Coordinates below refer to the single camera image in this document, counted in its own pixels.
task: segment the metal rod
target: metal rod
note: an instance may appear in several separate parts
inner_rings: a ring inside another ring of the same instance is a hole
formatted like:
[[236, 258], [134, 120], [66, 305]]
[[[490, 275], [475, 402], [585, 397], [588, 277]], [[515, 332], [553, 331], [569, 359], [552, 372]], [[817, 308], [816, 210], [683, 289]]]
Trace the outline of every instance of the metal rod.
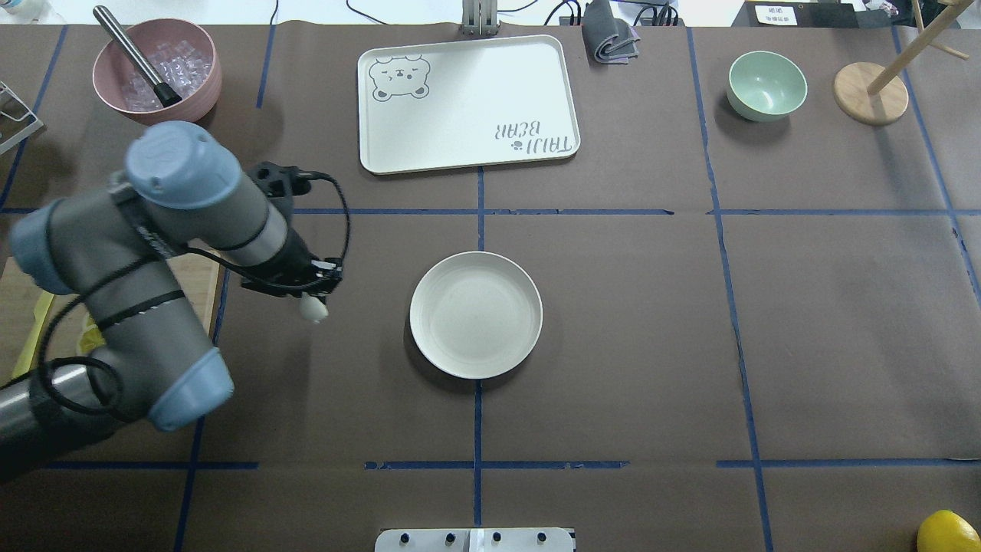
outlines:
[[129, 35], [120, 27], [120, 23], [116, 21], [113, 13], [109, 11], [109, 8], [105, 6], [96, 6], [92, 9], [92, 15], [95, 19], [99, 21], [99, 25], [106, 29], [106, 32], [116, 40], [120, 46], [123, 47], [123, 51], [126, 52], [127, 57], [136, 66], [139, 72], [143, 75], [143, 78], [150, 83], [151, 86], [156, 86], [162, 83], [164, 80], [157, 73], [157, 70], [153, 68], [153, 65], [143, 52], [132, 43], [129, 39]]

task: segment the gray cloth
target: gray cloth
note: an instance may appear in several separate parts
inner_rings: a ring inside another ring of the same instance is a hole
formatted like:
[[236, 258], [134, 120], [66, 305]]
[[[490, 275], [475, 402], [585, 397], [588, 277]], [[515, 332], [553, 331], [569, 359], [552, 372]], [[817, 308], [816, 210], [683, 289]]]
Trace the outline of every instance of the gray cloth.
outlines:
[[599, 63], [626, 64], [641, 39], [627, 22], [613, 18], [609, 0], [593, 0], [583, 15], [583, 39]]

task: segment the black cord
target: black cord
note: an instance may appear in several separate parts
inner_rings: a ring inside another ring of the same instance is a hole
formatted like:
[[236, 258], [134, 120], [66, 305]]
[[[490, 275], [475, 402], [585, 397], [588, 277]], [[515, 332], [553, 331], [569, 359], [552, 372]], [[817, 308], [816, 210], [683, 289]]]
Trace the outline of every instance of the black cord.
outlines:
[[[344, 191], [340, 188], [340, 183], [334, 177], [332, 177], [331, 175], [329, 175], [327, 173], [320, 173], [320, 172], [317, 172], [317, 171], [303, 171], [303, 172], [297, 173], [296, 176], [298, 176], [300, 178], [303, 178], [303, 179], [306, 179], [308, 181], [310, 181], [310, 180], [326, 180], [326, 181], [330, 182], [331, 184], [333, 184], [334, 185], [334, 189], [337, 190], [337, 197], [340, 198], [340, 205], [341, 205], [341, 207], [343, 208], [343, 211], [344, 211], [344, 223], [345, 223], [345, 229], [344, 229], [344, 248], [340, 252], [340, 263], [341, 263], [341, 265], [343, 265], [344, 259], [347, 257], [347, 249], [348, 249], [348, 247], [351, 244], [351, 209], [347, 206], [347, 198], [344, 197]], [[312, 289], [316, 288], [317, 286], [321, 285], [324, 282], [324, 280], [327, 279], [327, 278], [321, 278], [319, 280], [314, 280], [313, 282], [310, 282], [309, 284], [303, 284], [302, 286], [287, 286], [287, 285], [284, 285], [284, 284], [277, 284], [277, 283], [270, 282], [268, 280], [263, 280], [262, 278], [258, 278], [256, 276], [253, 276], [253, 275], [249, 274], [248, 271], [246, 271], [245, 269], [243, 269], [243, 268], [241, 268], [239, 266], [236, 266], [234, 264], [231, 264], [230, 262], [224, 260], [223, 258], [221, 258], [221, 257], [219, 257], [219, 256], [217, 256], [217, 255], [215, 255], [215, 254], [213, 254], [213, 253], [211, 253], [209, 251], [206, 251], [204, 249], [187, 248], [186, 251], [189, 252], [189, 253], [194, 253], [196, 255], [201, 255], [201, 256], [203, 256], [205, 258], [209, 258], [209, 259], [217, 262], [218, 264], [221, 264], [225, 268], [229, 269], [231, 272], [234, 272], [235, 274], [237, 274], [237, 275], [239, 275], [239, 276], [241, 276], [243, 278], [248, 278], [249, 280], [252, 280], [253, 282], [256, 282], [257, 284], [260, 284], [260, 285], [263, 285], [263, 286], [267, 286], [269, 288], [273, 288], [273, 289], [277, 289], [277, 290], [282, 290], [282, 291], [285, 291], [285, 292], [305, 292], [305, 291], [308, 291], [308, 290], [312, 290]]]
[[678, 25], [678, 10], [670, 4], [651, 4], [648, 2], [631, 2], [629, 0], [615, 1], [623, 2], [624, 4], [641, 4], [645, 6], [637, 12], [637, 17], [634, 19], [634, 27], [641, 21], [644, 12], [647, 10], [653, 12], [650, 14], [650, 24], [654, 27], [676, 27]]
[[531, 8], [532, 6], [534, 6], [534, 5], [538, 4], [538, 3], [539, 3], [539, 0], [532, 0], [531, 2], [529, 2], [528, 4], [525, 4], [524, 6], [522, 6], [520, 8], [515, 8], [513, 10], [497, 10], [497, 12], [499, 14], [513, 14], [515, 12], [520, 12], [521, 10], [524, 10], [525, 8]]
[[[68, 313], [73, 308], [75, 308], [83, 301], [91, 297], [92, 294], [101, 290], [102, 288], [106, 287], [112, 282], [119, 280], [120, 278], [130, 274], [131, 272], [143, 266], [144, 264], [153, 262], [155, 260], [159, 260], [159, 257], [147, 255], [131, 262], [130, 264], [124, 266], [123, 268], [120, 268], [119, 270], [110, 273], [108, 276], [105, 276], [104, 278], [93, 284], [92, 287], [89, 288], [87, 291], [79, 294], [78, 297], [72, 299], [61, 310], [59, 310], [58, 313], [55, 314], [53, 318], [51, 318], [51, 322], [48, 324], [48, 328], [47, 330], [44, 331], [44, 335], [41, 336], [41, 341], [38, 344], [37, 376], [40, 379], [41, 388], [44, 389], [44, 392], [51, 397], [51, 400], [53, 400], [59, 406], [64, 407], [70, 411], [75, 411], [80, 414], [99, 415], [99, 414], [108, 414], [113, 410], [115, 410], [116, 407], [119, 405], [120, 401], [123, 398], [123, 378], [120, 376], [120, 373], [119, 371], [116, 370], [116, 368], [110, 366], [109, 364], [103, 362], [102, 360], [93, 359], [90, 357], [69, 357], [67, 359], [56, 359], [51, 362], [48, 362], [45, 360], [48, 355], [48, 346], [51, 344], [51, 337], [55, 333], [55, 328], [58, 327], [58, 324], [60, 324], [61, 321], [65, 319], [65, 316], [67, 316]], [[93, 407], [87, 407], [86, 405], [81, 405], [79, 403], [76, 403], [75, 401], [63, 395], [62, 392], [55, 387], [54, 374], [56, 369], [69, 364], [82, 364], [85, 366], [100, 369], [106, 372], [107, 374], [109, 374], [109, 376], [112, 377], [116, 382], [116, 392], [112, 394], [111, 398], [109, 399], [109, 402], [103, 405], [101, 408], [93, 408]]]
[[[576, 5], [576, 8], [578, 8], [578, 10], [574, 10], [572, 8], [572, 5], [573, 4]], [[548, 17], [545, 18], [545, 23], [543, 23], [542, 25], [548, 25], [548, 22], [551, 21], [552, 16], [554, 16], [555, 15], [555, 12], [559, 11], [559, 9], [561, 9], [562, 6], [569, 6], [569, 25], [579, 25], [579, 24], [581, 24], [583, 22], [583, 7], [579, 4], [579, 1], [578, 0], [562, 0], [562, 3], [561, 4], [559, 4], [558, 6], [555, 6], [554, 8], [552, 8], [552, 11], [548, 13]], [[577, 19], [576, 19], [577, 11], [578, 11], [578, 14], [579, 14], [579, 20], [578, 20], [578, 22], [577, 22]]]
[[351, 209], [347, 206], [347, 199], [344, 197], [344, 191], [340, 189], [340, 183], [331, 175], [317, 171], [304, 171], [297, 176], [307, 180], [326, 180], [333, 184], [334, 189], [337, 190], [337, 197], [340, 198], [340, 206], [344, 210], [344, 223], [346, 225], [344, 230], [344, 249], [340, 252], [340, 261], [344, 262], [344, 258], [347, 257], [347, 247], [351, 245]]
[[384, 21], [382, 21], [380, 19], [373, 18], [373, 17], [369, 16], [368, 14], [366, 14], [364, 12], [359, 12], [358, 10], [355, 10], [354, 9], [354, 6], [351, 6], [351, 0], [344, 0], [344, 2], [347, 4], [347, 9], [350, 10], [350, 11], [352, 11], [352, 12], [354, 12], [355, 14], [358, 14], [359, 16], [364, 16], [364, 17], [370, 19], [371, 21], [373, 21], [375, 23], [380, 23], [382, 25], [388, 25], [387, 23], [385, 23]]

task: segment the wooden stand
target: wooden stand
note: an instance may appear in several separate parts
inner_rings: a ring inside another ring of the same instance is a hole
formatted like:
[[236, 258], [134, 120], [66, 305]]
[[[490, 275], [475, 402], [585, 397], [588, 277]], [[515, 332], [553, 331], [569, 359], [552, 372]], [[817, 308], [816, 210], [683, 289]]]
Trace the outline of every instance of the wooden stand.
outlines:
[[[946, 4], [948, 6], [951, 5], [951, 1], [950, 0], [941, 0], [940, 3], [941, 4]], [[913, 18], [916, 20], [916, 29], [919, 30], [919, 31], [921, 31], [921, 32], [923, 32], [923, 11], [920, 10], [919, 2], [913, 2], [912, 3], [912, 6], [913, 6]], [[938, 50], [940, 50], [942, 52], [947, 52], [947, 53], [951, 54], [952, 56], [958, 57], [958, 58], [960, 58], [962, 60], [968, 60], [968, 59], [971, 58], [971, 56], [969, 56], [969, 55], [967, 55], [967, 54], [965, 54], [965, 53], [963, 53], [961, 51], [954, 50], [953, 48], [951, 48], [949, 46], [945, 46], [943, 44], [938, 44], [936, 42], [930, 42], [930, 45], [933, 46], [934, 48], [937, 48]]]
[[839, 71], [834, 85], [838, 106], [866, 125], [888, 125], [899, 119], [909, 105], [909, 93], [899, 78], [900, 71], [973, 1], [959, 0], [941, 12], [889, 67], [858, 62]]

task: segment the pink bowl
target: pink bowl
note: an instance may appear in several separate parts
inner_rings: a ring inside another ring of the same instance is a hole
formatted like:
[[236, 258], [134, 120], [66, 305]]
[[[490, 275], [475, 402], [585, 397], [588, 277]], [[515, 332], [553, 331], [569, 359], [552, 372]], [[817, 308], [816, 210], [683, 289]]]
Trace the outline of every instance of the pink bowl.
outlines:
[[92, 68], [92, 85], [106, 105], [143, 125], [155, 125], [162, 121], [188, 121], [193, 123], [204, 117], [218, 102], [222, 90], [222, 66], [218, 61], [218, 50], [211, 36], [201, 27], [184, 20], [150, 20], [127, 29], [129, 38], [136, 47], [149, 54], [163, 42], [177, 44], [186, 40], [195, 49], [211, 52], [211, 72], [193, 94], [175, 103], [154, 111], [129, 111], [123, 96], [123, 87], [135, 72], [132, 62], [126, 57], [123, 48], [110, 41]]

